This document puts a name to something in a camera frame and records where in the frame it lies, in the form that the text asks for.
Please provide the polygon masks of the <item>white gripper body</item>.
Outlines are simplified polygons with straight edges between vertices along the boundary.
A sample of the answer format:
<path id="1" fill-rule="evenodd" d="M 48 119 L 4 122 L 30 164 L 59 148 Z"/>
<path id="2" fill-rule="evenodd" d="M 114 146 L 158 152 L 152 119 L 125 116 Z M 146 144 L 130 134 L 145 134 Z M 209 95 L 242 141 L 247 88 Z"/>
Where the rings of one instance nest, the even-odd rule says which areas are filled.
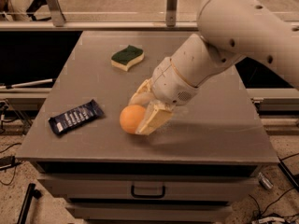
<path id="1" fill-rule="evenodd" d="M 198 92 L 184 80 L 170 57 L 164 58 L 154 69 L 151 89 L 158 100 L 170 105 L 186 105 Z"/>

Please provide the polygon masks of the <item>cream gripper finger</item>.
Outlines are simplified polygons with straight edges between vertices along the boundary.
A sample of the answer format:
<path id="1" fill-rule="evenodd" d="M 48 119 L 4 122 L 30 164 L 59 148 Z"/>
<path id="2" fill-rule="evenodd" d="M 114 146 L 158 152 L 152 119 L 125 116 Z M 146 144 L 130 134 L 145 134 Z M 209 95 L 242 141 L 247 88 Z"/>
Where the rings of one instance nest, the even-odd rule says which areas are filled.
<path id="1" fill-rule="evenodd" d="M 172 118 L 173 111 L 173 105 L 159 100 L 151 101 L 135 133 L 138 135 L 150 135 Z"/>
<path id="2" fill-rule="evenodd" d="M 155 99 L 151 88 L 151 79 L 146 79 L 131 97 L 128 105 L 145 105 Z"/>

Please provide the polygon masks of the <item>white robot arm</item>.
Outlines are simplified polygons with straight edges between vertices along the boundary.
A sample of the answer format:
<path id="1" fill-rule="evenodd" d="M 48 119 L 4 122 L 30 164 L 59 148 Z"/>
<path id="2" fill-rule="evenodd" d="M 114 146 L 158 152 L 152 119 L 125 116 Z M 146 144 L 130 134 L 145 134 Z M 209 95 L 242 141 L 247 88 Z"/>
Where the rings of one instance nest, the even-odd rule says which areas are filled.
<path id="1" fill-rule="evenodd" d="M 299 38 L 294 26 L 258 0 L 203 0 L 198 32 L 164 58 L 132 96 L 146 107 L 133 133 L 149 135 L 167 123 L 210 78 L 248 57 L 299 88 Z"/>

